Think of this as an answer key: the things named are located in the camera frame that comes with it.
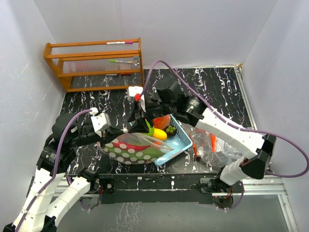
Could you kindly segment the yellow mango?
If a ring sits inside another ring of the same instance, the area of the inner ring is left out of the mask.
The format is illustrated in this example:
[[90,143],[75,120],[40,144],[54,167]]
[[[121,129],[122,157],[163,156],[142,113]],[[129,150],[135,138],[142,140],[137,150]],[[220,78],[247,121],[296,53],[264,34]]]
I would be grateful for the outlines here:
[[161,141],[165,141],[168,138],[167,133],[158,128],[153,129],[153,131],[151,132],[151,136]]

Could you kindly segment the red chili pepper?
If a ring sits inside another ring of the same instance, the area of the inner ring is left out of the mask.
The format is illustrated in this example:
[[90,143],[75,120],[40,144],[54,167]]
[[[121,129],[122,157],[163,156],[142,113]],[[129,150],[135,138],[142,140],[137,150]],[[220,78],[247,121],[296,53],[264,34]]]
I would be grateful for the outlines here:
[[125,149],[125,150],[133,149],[135,151],[143,151],[151,147],[150,145],[132,145],[132,144],[124,143],[124,142],[117,142],[117,143],[112,142],[112,144],[116,148]]

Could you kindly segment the watermelon slice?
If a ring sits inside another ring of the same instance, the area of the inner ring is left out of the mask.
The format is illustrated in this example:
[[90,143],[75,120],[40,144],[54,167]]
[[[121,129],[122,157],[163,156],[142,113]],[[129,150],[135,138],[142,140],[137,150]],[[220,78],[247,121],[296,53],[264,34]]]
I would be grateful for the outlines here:
[[154,127],[163,130],[170,124],[170,121],[171,121],[170,115],[155,118]]

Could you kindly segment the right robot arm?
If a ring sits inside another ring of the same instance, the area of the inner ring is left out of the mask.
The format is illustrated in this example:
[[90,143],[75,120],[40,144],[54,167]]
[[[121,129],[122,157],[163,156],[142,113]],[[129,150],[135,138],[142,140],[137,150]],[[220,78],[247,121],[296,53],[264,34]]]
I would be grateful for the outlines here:
[[222,167],[214,180],[219,191],[225,192],[236,182],[251,177],[263,179],[273,153],[276,138],[272,135],[247,132],[245,128],[219,115],[198,97],[186,96],[178,82],[161,84],[158,100],[146,102],[142,87],[129,87],[127,97],[134,102],[129,118],[130,133],[149,133],[153,119],[172,114],[178,121],[209,132],[239,151],[242,156]]

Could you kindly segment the white dotted zip bag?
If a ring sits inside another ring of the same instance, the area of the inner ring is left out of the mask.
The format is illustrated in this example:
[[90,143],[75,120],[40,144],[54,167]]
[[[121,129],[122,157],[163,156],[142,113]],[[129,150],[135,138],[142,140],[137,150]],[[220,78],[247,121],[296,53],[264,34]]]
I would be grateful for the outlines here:
[[164,141],[142,133],[122,134],[104,146],[98,143],[98,148],[113,160],[126,165],[152,163],[173,151]]

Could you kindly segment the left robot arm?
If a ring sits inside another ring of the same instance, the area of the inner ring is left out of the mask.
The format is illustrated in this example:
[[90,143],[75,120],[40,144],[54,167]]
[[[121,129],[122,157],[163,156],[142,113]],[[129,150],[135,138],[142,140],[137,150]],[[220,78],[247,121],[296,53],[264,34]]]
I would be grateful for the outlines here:
[[75,159],[74,149],[96,142],[108,144],[125,133],[113,128],[109,116],[95,108],[77,114],[59,115],[52,126],[37,161],[32,186],[25,204],[14,222],[4,227],[5,232],[55,232],[58,224],[80,198],[99,189],[98,173],[84,168],[69,187],[52,200],[68,166]]

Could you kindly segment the dark purple mangosteen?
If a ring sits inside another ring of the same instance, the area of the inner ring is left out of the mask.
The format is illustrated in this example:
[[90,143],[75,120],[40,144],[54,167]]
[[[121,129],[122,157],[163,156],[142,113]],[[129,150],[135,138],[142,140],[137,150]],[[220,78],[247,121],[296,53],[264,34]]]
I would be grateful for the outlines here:
[[176,135],[177,128],[172,125],[168,125],[165,127],[164,131],[167,134],[167,137],[170,139]]

